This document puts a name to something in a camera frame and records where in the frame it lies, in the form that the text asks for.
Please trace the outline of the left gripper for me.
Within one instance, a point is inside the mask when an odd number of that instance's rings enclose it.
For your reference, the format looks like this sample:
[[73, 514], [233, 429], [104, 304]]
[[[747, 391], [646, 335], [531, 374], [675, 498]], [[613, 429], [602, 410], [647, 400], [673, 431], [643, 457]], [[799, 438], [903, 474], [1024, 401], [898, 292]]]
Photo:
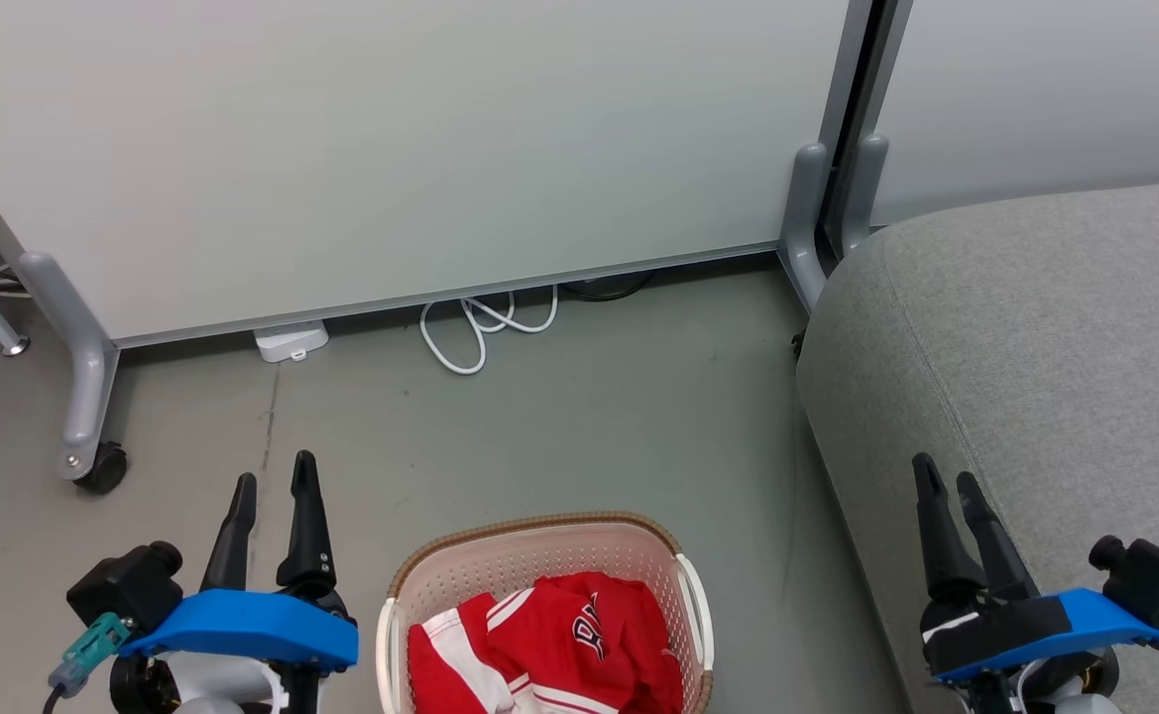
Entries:
[[[277, 568], [282, 593], [352, 621], [337, 592], [328, 515], [315, 456], [294, 459], [287, 555]], [[218, 534], [201, 592], [245, 589], [249, 538], [257, 517], [257, 479], [236, 479], [233, 501]], [[109, 700], [117, 713], [320, 713], [328, 673], [312, 664], [226, 654], [131, 654], [112, 660]]]

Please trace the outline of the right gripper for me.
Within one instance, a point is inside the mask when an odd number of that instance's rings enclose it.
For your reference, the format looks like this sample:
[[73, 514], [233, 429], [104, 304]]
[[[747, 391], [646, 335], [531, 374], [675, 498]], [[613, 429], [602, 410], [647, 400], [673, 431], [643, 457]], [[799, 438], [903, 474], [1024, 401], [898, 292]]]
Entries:
[[[965, 551], [928, 453], [911, 458], [923, 538], [923, 658], [965, 713], [1113, 713], [1121, 666], [1106, 628], [1121, 610], [1100, 593], [1040, 596], [972, 473], [956, 485], [981, 566]], [[1006, 604], [974, 602], [987, 593]], [[958, 615], [952, 607], [965, 607]]]

